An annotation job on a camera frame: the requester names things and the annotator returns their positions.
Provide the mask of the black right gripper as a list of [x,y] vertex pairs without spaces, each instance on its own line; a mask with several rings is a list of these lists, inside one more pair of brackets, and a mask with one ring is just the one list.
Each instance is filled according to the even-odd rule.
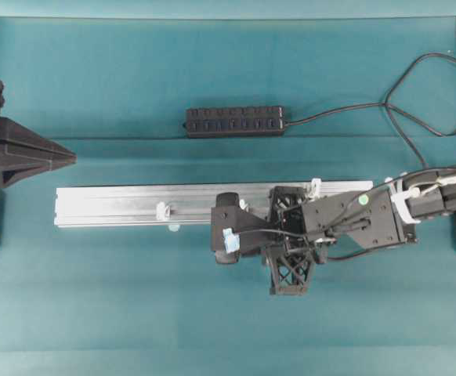
[[271,295],[304,295],[319,260],[317,247],[306,234],[302,206],[311,201],[302,187],[276,186],[270,191],[268,220],[273,243],[265,247]]

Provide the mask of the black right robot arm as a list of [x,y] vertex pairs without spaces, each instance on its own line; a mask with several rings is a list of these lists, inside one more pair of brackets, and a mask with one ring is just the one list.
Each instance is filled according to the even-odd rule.
[[369,190],[313,198],[303,188],[270,191],[276,243],[265,249],[270,293],[303,295],[317,264],[417,242],[415,227],[456,214],[456,167],[428,168]]

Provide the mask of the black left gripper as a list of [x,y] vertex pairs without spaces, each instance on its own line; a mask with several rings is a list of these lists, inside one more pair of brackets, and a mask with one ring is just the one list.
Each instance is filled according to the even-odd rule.
[[[3,83],[0,81],[0,110],[5,102],[2,91]],[[51,172],[57,169],[74,165],[76,154],[50,139],[45,139],[19,123],[5,117],[4,129],[0,117],[0,187],[6,188],[20,180]],[[22,146],[29,150],[50,152],[54,157],[50,159],[35,160],[34,158],[13,157],[9,154],[9,145]]]

